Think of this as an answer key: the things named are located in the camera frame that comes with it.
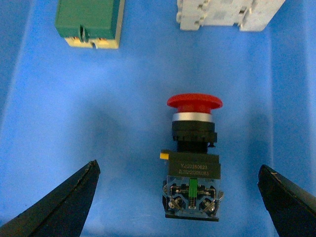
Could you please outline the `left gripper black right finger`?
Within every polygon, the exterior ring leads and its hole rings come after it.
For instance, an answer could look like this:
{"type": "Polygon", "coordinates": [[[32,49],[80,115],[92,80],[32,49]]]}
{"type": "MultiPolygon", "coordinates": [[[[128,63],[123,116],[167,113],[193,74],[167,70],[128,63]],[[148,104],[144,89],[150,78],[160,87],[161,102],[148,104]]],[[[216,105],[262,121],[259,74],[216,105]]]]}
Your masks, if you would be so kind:
{"type": "Polygon", "coordinates": [[[316,197],[267,165],[258,173],[258,188],[280,237],[316,235],[316,197]]]}

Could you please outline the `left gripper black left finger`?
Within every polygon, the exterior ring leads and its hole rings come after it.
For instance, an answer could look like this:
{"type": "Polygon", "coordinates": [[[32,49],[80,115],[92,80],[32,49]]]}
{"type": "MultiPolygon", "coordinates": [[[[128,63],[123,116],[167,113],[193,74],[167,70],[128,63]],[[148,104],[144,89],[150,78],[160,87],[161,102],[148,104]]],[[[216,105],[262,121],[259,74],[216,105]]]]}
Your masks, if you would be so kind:
{"type": "Polygon", "coordinates": [[[1,226],[2,237],[79,237],[101,171],[90,161],[33,206],[1,226]]]}

